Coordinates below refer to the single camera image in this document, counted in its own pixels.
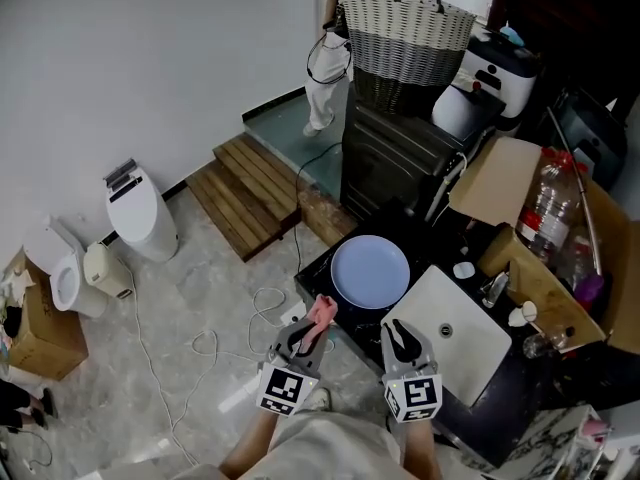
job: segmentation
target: person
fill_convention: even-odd
[[[30,409],[30,414],[20,412],[17,409]],[[0,425],[21,429],[25,425],[38,425],[47,428],[45,414],[56,417],[53,396],[48,388],[44,395],[37,399],[24,389],[0,380]]]
[[[312,76],[305,85],[307,99],[311,107],[309,122],[304,127],[306,137],[314,137],[329,126],[335,117],[329,107],[329,100],[337,80],[346,74],[353,80],[353,63],[348,47],[344,9],[338,0],[327,0],[323,29],[326,30],[324,43],[312,69]]]
[[[278,415],[260,410],[219,466],[219,472],[230,480],[441,480],[429,420],[403,424],[406,446],[400,466],[400,449],[393,436],[373,423],[332,413],[331,396],[326,389],[316,389],[305,404],[306,410],[281,423],[275,439]]]

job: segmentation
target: plastic bottle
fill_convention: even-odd
[[[574,230],[558,255],[556,276],[564,279],[574,293],[582,281],[595,273],[588,236],[584,228]]]
[[[543,149],[542,167],[534,178],[516,225],[521,240],[549,266],[562,248],[580,204],[578,182],[566,151]]]

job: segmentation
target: shoe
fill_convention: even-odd
[[[325,388],[316,389],[309,395],[309,398],[304,401],[302,410],[318,412],[331,411],[331,393]]]
[[[42,414],[38,409],[31,409],[31,417],[35,420],[36,425],[42,427],[47,430],[48,425],[47,421],[44,419],[44,414]]]
[[[331,119],[329,120],[329,124],[327,126],[325,126],[324,128],[328,128],[329,126],[331,126],[333,124],[334,119],[336,118],[335,114],[331,114]],[[302,130],[302,134],[305,137],[315,137],[316,135],[318,135],[322,130],[317,130],[315,129],[313,126],[311,126],[311,123],[307,123],[306,126],[304,127],[304,129]]]
[[[311,126],[311,123],[307,123],[307,125],[302,130],[302,135],[311,138],[318,135],[321,131],[322,130],[316,130],[313,126]]]
[[[52,418],[58,418],[58,410],[56,409],[56,404],[53,401],[53,394],[49,388],[44,388],[44,392],[42,398],[40,399],[42,405],[44,406],[45,414],[48,414]]]

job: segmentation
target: blue plate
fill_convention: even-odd
[[[409,262],[386,238],[361,235],[343,243],[331,260],[331,279],[347,301],[382,309],[400,300],[409,287]]]

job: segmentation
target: white cable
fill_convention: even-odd
[[[438,214],[438,216],[436,217],[436,220],[433,221],[433,224],[431,224],[431,227],[436,225],[436,222],[438,222],[438,219],[440,217],[442,217],[442,214],[445,212],[445,210],[449,208],[449,203],[447,203],[447,206],[445,206],[442,210],[440,210],[440,213]]]
[[[278,302],[277,304],[274,304],[273,306],[269,306],[268,308],[264,308],[264,309],[258,309],[258,306],[256,306],[256,299],[258,298],[258,295],[263,292],[263,291],[274,291],[274,292],[278,292],[280,295],[282,295],[282,300],[280,300],[280,302]],[[276,325],[272,322],[270,322],[266,316],[263,315],[263,313],[266,313],[267,311],[271,311],[272,309],[277,309],[280,306],[282,306],[284,304],[284,302],[287,300],[287,296],[285,295],[285,293],[278,289],[278,288],[259,288],[258,291],[256,291],[256,293],[253,294],[253,311],[254,314],[251,315],[251,318],[249,319],[249,325],[247,325],[247,346],[249,347],[249,350],[251,350],[251,352],[257,356],[263,356],[266,351],[264,352],[257,352],[256,350],[253,349],[253,347],[251,346],[251,323],[253,322],[253,319],[257,316],[259,316],[260,318],[262,318],[265,323],[271,327],[273,327],[274,329],[279,329],[281,327],[284,327],[284,324],[282,325]]]
[[[180,439],[178,439],[178,436],[176,436],[176,433],[175,433],[176,427],[178,426],[178,423],[180,423],[184,419],[184,417],[187,415],[187,411],[189,410],[189,401],[191,400],[191,397],[198,390],[198,387],[200,386],[200,382],[202,382],[202,379],[204,379],[206,377],[206,375],[211,370],[213,370],[214,366],[218,362],[218,356],[219,355],[237,357],[239,359],[244,359],[245,361],[250,361],[252,363],[257,363],[258,361],[256,359],[252,359],[250,357],[242,356],[240,354],[235,354],[233,352],[219,351],[218,350],[218,335],[212,329],[206,329],[206,330],[201,331],[200,333],[198,333],[193,338],[193,340],[191,340],[191,350],[195,354],[197,354],[199,356],[212,357],[213,360],[211,361],[211,365],[209,366],[209,368],[207,368],[200,375],[200,377],[198,377],[198,380],[196,381],[195,385],[193,386],[193,388],[191,389],[191,391],[187,395],[187,398],[185,398],[182,414],[180,415],[180,417],[176,421],[173,421],[173,416],[171,416],[171,411],[169,410],[169,404],[167,403],[167,400],[164,397],[164,391],[162,390],[162,384],[160,383],[160,379],[158,378],[158,375],[156,374],[156,372],[155,372],[155,370],[153,368],[153,361],[151,360],[151,356],[149,355],[149,351],[147,350],[147,346],[144,344],[144,340],[142,339],[142,327],[140,325],[140,313],[139,313],[139,305],[138,305],[138,290],[136,289],[136,283],[135,283],[135,279],[133,277],[133,272],[126,265],[124,265],[124,266],[129,271],[129,275],[131,276],[131,285],[133,286],[133,299],[134,299],[134,304],[135,304],[135,317],[136,317],[136,325],[138,327],[138,341],[140,342],[140,346],[142,347],[144,355],[147,358],[147,363],[149,364],[149,371],[151,372],[151,375],[153,376],[154,380],[156,381],[156,385],[158,386],[158,393],[160,394],[160,399],[162,400],[162,403],[164,405],[165,411],[167,413],[167,418],[169,420],[169,426],[171,428],[171,437],[173,438],[173,442],[176,444],[176,446],[184,454],[185,458],[187,459],[187,462],[189,462],[189,464],[191,464],[192,467],[197,466],[199,464],[198,460],[191,453],[189,453],[187,451],[187,449],[180,442]],[[277,304],[274,304],[273,306],[269,306],[268,308],[264,308],[264,309],[258,309],[258,307],[256,306],[256,299],[258,297],[258,294],[260,294],[263,291],[275,291],[275,292],[278,292],[278,293],[280,293],[280,295],[282,295],[282,299],[280,300],[280,302],[278,302]],[[247,345],[249,346],[249,350],[251,350],[251,352],[253,352],[254,354],[263,356],[265,354],[265,352],[256,352],[253,349],[253,347],[251,346],[251,323],[253,322],[253,319],[255,317],[259,316],[268,325],[270,325],[271,327],[273,327],[275,329],[284,327],[285,324],[276,325],[276,324],[270,322],[264,316],[263,313],[266,313],[267,311],[271,311],[273,309],[279,308],[280,306],[282,306],[282,304],[285,303],[286,300],[287,300],[287,295],[282,290],[280,290],[279,288],[265,287],[265,288],[258,289],[256,291],[256,293],[254,293],[252,303],[253,303],[253,310],[255,311],[255,313],[251,316],[251,318],[249,319],[249,323],[247,325]],[[210,336],[211,339],[213,340],[213,344],[214,345],[213,345],[213,351],[212,352],[200,352],[196,348],[196,342],[202,336],[205,336],[205,335],[206,336]],[[329,352],[331,352],[331,351],[333,351],[335,349],[335,343],[333,343],[333,341],[331,341],[331,344],[333,345],[333,347],[330,350],[325,351],[325,354],[328,354]]]
[[[469,162],[467,161],[467,155],[465,155],[462,151],[456,151],[456,155],[461,156],[464,160],[464,167],[462,168],[462,171],[460,171],[460,177],[462,177],[462,175],[467,170],[467,167],[469,166]]]

